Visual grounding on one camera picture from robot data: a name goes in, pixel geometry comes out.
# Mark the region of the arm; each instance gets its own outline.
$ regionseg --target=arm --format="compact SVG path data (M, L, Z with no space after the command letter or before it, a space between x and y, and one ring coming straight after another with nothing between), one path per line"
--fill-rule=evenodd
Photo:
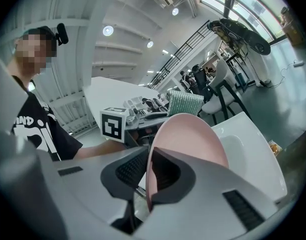
M81 147L74 156L74 159L91 158L123 150L125 150L125 146L122 143L108 140L97 146Z

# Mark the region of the white chair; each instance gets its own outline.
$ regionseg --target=white chair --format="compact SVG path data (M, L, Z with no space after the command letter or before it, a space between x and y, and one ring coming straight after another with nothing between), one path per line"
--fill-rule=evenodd
M236 91L234 74L230 71L224 59L220 59L216 66L216 76L205 89L213 93L212 97L202 106L202 111L213 116L214 124L217 124L215 114L223 111L227 120L227 109L234 116L234 111L229 107L233 102L237 102L246 115L250 117L247 109L240 99L240 94Z

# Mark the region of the man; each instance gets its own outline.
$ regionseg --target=man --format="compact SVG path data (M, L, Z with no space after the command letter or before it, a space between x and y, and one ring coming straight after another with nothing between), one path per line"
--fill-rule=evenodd
M169 100L166 99L166 96L164 94L158 94L157 97L162 100L162 102L164 103L164 106L168 109L168 107L169 107Z
M181 71L180 74L182 75L182 80L186 81L190 86L194 86L196 84L195 81L184 71Z
M157 110L157 109L154 107L154 104L153 104L152 100L147 99L147 98L143 98L143 99L142 99L142 103L148 105L149 108L150 108L150 110L151 110L152 112L159 112L159 109Z
M12 129L16 136L31 141L37 149L48 152L53 161L88 158L124 150L124 145L108 140L101 145L82 148L58 123L52 109L27 90L30 80L46 69L56 57L57 41L48 27L30 29L15 41L15 52L8 72L28 98Z

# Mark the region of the floor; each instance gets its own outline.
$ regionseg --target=floor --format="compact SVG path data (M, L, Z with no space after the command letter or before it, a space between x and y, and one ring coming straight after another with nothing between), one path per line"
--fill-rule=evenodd
M285 78L278 87L252 85L242 94L243 103L266 140L274 140L285 148L306 130L306 48L294 49L286 39L272 46L271 54L264 59L272 85L280 83L281 70L294 60L305 62L296 68L288 66L288 70L282 72ZM231 108L235 113L242 111L236 103ZM201 114L201 117L210 126L214 125L210 115ZM216 118L218 123L222 122L223 113L217 113Z
M289 65L294 60L305 64L300 67ZM306 179L306 47L293 48L286 39L272 46L271 54L265 56L265 63L270 70L272 85L279 84L284 76L282 83L275 88L252 85L242 98L266 140L274 140L283 148L277 160L288 195L279 204L281 208L298 197ZM236 103L231 108L236 114L242 111ZM211 115L201 113L200 116L210 126L214 125ZM223 113L217 113L216 118L218 123L222 122ZM134 200L136 216L144 220L149 215L146 201L137 194Z

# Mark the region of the electrical cable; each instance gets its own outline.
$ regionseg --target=electrical cable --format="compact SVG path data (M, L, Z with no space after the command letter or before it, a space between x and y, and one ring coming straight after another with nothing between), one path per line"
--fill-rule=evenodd
M285 78L285 76L282 74L282 72L283 72L284 70L287 71L287 70L288 70L288 67L289 67L290 65L295 64L295 61L296 61L296 60L294 60L293 63L288 64L288 65L287 65L287 68L283 68L283 69L281 70L282 79L281 79L280 83L278 83L278 84L276 84L276 85L273 85L273 86L269 86L269 87L267 87L267 88L276 88L276 87L280 86L280 85L283 83L283 80L284 80L284 78Z

